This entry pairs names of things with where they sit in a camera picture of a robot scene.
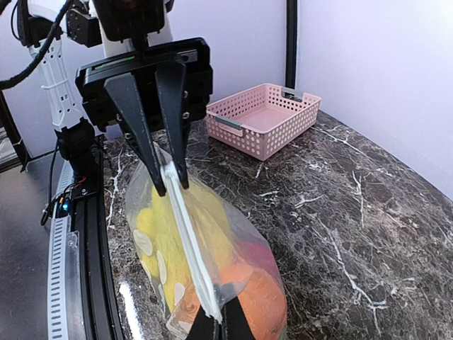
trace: basket handle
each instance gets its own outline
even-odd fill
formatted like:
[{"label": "basket handle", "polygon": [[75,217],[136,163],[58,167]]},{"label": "basket handle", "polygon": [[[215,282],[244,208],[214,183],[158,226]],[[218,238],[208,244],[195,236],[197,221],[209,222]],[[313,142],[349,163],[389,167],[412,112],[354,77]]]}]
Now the basket handle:
[{"label": "basket handle", "polygon": [[290,89],[289,87],[283,87],[282,86],[282,97],[285,99],[289,99],[291,101],[297,101],[299,103],[302,102],[302,99],[304,97],[304,93],[300,91],[296,91],[294,89]]},{"label": "basket handle", "polygon": [[243,136],[242,123],[238,123],[231,118],[223,117],[221,115],[216,115],[215,120],[220,124],[219,127],[221,129],[239,137]]}]

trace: gray basket handle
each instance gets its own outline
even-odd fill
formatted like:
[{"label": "gray basket handle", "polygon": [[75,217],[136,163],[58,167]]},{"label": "gray basket handle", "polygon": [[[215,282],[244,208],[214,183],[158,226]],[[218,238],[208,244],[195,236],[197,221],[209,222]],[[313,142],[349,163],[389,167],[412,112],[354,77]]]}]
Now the gray basket handle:
[{"label": "gray basket handle", "polygon": [[215,116],[215,120],[218,123],[221,123],[223,125],[229,126],[229,127],[233,128],[233,129],[236,129],[236,130],[239,130],[239,131],[242,130],[242,127],[241,127],[242,124],[236,122],[235,120],[232,120],[231,118],[223,117],[221,115],[216,115]]},{"label": "gray basket handle", "polygon": [[302,99],[304,97],[304,93],[300,91],[296,91],[294,89],[290,89],[288,87],[283,87],[282,86],[282,97],[285,99],[289,99],[291,101],[297,101],[299,103],[302,102]]}]

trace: plush toy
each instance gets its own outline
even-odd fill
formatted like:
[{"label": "plush toy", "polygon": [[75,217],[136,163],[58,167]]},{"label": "plush toy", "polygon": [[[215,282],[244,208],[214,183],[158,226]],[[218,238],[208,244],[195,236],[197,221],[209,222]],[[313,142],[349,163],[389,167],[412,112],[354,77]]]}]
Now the plush toy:
[{"label": "plush toy", "polygon": [[[221,200],[195,181],[190,182],[183,195],[200,248],[210,256],[215,267],[229,264],[233,249]],[[133,235],[144,270],[160,280],[167,308],[173,313],[192,279],[168,195],[160,197],[153,188],[151,207],[140,212]]]},{"label": "plush toy", "polygon": [[[183,197],[213,281],[220,291],[223,285],[234,287],[257,340],[279,339],[287,305],[272,252],[237,239],[222,199],[206,186],[191,181]],[[143,268],[166,308],[167,326],[183,337],[195,321],[200,302],[168,196],[162,198],[153,189],[151,207],[138,215],[133,235]]]}]

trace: white wall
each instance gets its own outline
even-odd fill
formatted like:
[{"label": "white wall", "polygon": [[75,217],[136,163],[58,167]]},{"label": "white wall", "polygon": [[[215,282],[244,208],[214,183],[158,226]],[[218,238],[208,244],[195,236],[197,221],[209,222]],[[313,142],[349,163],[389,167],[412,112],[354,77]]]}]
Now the white wall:
[{"label": "white wall", "polygon": [[302,0],[298,87],[453,198],[453,1]]},{"label": "white wall", "polygon": [[[12,76],[30,62],[28,51],[11,36],[12,6],[0,18],[0,78]],[[276,0],[176,0],[169,14],[175,40],[201,36],[212,50],[212,100],[263,83],[282,84],[285,77],[285,3]],[[77,67],[103,58],[102,49],[64,41],[69,78]],[[33,74],[5,93],[18,129],[32,156],[50,151],[55,134],[47,97]]]}]

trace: gray floor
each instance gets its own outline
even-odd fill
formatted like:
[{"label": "gray floor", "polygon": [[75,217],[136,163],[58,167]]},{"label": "gray floor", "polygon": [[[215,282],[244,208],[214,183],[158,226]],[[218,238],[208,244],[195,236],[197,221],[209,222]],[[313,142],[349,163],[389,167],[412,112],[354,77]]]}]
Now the gray floor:
[{"label": "gray floor", "polygon": [[[40,226],[50,156],[0,174],[0,339],[47,338],[49,236]],[[54,188],[62,163],[54,172]]]}]

